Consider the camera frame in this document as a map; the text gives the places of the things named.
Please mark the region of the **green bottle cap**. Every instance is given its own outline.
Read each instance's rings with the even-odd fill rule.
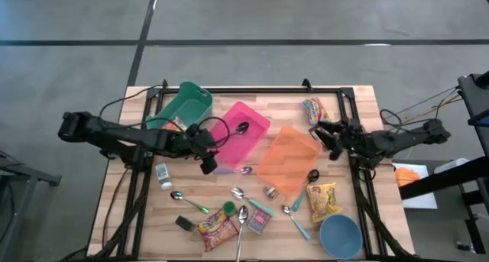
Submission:
[[[222,209],[224,209],[224,213],[229,217],[235,215],[236,212],[238,212],[238,210],[236,209],[236,205],[233,203],[233,201],[225,202],[222,206]]]

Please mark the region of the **pink plastic tray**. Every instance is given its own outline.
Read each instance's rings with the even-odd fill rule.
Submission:
[[[236,127],[243,121],[250,124],[245,133],[232,135],[215,155],[218,163],[225,163],[227,167],[236,167],[267,133],[270,121],[243,102],[236,102],[222,119],[228,124],[231,133],[235,132]],[[210,131],[216,141],[227,135],[226,127],[222,122],[218,122]]]

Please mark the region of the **orange object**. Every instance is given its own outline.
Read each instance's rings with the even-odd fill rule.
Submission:
[[[414,170],[407,169],[405,167],[398,167],[394,172],[396,175],[396,181],[398,186],[405,186],[409,183],[421,179],[419,174]]]
[[[257,168],[257,175],[286,197],[300,193],[316,165],[321,144],[308,134],[284,126]]]

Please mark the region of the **small bottle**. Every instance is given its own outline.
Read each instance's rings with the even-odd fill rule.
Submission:
[[[156,170],[156,176],[158,182],[160,182],[161,189],[171,188],[170,174],[168,173],[167,165],[165,163],[160,163],[154,167]]]

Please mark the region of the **green plastic bin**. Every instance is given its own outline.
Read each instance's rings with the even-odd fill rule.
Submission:
[[[182,82],[176,97],[155,116],[147,116],[146,121],[154,118],[173,120],[178,116],[185,125],[198,123],[212,114],[212,95],[193,82]],[[156,120],[148,122],[147,128],[161,128],[168,121]]]

